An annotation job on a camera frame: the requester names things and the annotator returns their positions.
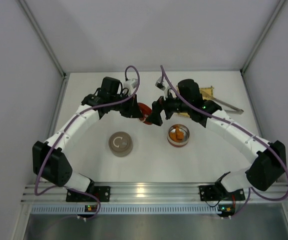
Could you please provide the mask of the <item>red round lid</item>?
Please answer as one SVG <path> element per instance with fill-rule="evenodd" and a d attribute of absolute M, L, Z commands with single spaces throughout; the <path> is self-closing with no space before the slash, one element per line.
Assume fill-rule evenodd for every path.
<path fill-rule="evenodd" d="M 146 104 L 141 103 L 141 102 L 138 103 L 138 107 L 139 107 L 139 110 L 141 111 L 141 113 L 143 115 L 143 117 L 139 118 L 138 121 L 140 121 L 146 125 L 152 125 L 152 123 L 147 120 L 147 118 L 152 113 L 152 109 L 149 106 L 147 106 Z"/>

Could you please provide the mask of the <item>orange fried food piece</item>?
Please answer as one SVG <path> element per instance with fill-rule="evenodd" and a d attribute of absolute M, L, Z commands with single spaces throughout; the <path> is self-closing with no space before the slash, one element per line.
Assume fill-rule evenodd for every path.
<path fill-rule="evenodd" d="M 179 127 L 175 129 L 177 140 L 183 140 L 184 139 L 184 133 L 181 131 Z"/>

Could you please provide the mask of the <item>grey round lid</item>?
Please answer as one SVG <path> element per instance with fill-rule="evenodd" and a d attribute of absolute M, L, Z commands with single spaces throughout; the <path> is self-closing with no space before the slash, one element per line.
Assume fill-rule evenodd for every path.
<path fill-rule="evenodd" d="M 116 151 L 133 149 L 133 141 L 128 133 L 124 131 L 118 131 L 110 136 L 108 140 L 108 146 L 110 150 Z"/>

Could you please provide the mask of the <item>metal tongs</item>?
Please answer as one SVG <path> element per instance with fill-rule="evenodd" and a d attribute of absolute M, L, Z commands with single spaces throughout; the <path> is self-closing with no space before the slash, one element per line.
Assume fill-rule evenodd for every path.
<path fill-rule="evenodd" d="M 228 114 L 241 115 L 241 114 L 244 113 L 244 110 L 242 110 L 242 109 L 240 109 L 240 108 L 238 108 L 238 107 L 235 107 L 235 106 L 233 106 L 233 105 L 231 105 L 231 104 L 229 104 L 229 103 L 227 103 L 227 102 L 224 102 L 224 101 L 222 101 L 222 100 L 219 100 L 219 99 L 213 97 L 212 95 L 208 94 L 208 93 L 205 92 L 204 90 L 200 90 L 200 92 L 201 92 L 202 96 L 203 96 L 204 98 L 206 98 L 207 100 L 212 100 L 212 101 L 214 101 L 214 102 L 216 102 L 216 103 L 222 104 L 222 105 L 224 105 L 225 107 L 230 108 L 230 109 L 225 109 L 225 112 L 228 113 Z"/>

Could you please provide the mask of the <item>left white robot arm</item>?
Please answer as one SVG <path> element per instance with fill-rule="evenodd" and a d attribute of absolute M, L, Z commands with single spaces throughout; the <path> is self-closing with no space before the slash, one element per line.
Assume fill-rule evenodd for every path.
<path fill-rule="evenodd" d="M 68 153 L 74 148 L 86 131 L 105 114 L 116 111 L 130 119 L 142 118 L 137 103 L 138 79 L 105 77 L 102 84 L 84 97 L 77 111 L 46 141 L 33 145 L 33 171 L 37 178 L 44 178 L 57 187 L 65 187 L 82 195 L 94 192 L 94 181 L 73 170 Z"/>

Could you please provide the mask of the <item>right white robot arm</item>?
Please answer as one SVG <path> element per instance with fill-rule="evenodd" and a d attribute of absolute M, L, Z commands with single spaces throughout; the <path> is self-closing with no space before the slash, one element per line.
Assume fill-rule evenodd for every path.
<path fill-rule="evenodd" d="M 242 128 L 220 105 L 212 100 L 204 100 L 194 80 L 180 81 L 179 95 L 176 97 L 163 79 L 158 79 L 155 85 L 164 91 L 164 96 L 152 103 L 152 113 L 147 118 L 150 123 L 161 126 L 161 112 L 165 113 L 166 119 L 170 119 L 174 113 L 187 113 L 194 122 L 218 134 L 235 147 L 250 163 L 249 167 L 229 171 L 216 180 L 215 192 L 222 199 L 244 188 L 266 191 L 284 174 L 285 145 L 278 140 L 269 142 Z"/>

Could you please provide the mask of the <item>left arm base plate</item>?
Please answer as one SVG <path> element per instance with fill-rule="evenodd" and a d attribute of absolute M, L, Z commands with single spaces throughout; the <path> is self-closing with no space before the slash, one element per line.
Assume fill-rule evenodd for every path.
<path fill-rule="evenodd" d="M 87 190 L 87 193 L 93 195 L 96 197 L 100 202 L 109 202 L 110 201 L 110 186 L 92 186 L 90 189 Z M 70 189 L 67 190 L 66 195 L 66 202 L 96 202 L 96 200 L 88 195 L 85 195 L 83 193 L 77 193 L 75 191 L 72 191 Z"/>

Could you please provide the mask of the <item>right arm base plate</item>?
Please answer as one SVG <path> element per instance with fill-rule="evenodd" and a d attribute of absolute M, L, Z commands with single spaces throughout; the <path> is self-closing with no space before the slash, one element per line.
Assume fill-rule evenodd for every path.
<path fill-rule="evenodd" d="M 225 189 L 220 189 L 214 184 L 200 185 L 199 187 L 200 199 L 202 202 L 210 201 L 244 201 L 246 200 L 244 190 L 238 189 L 234 192 L 227 192 Z"/>

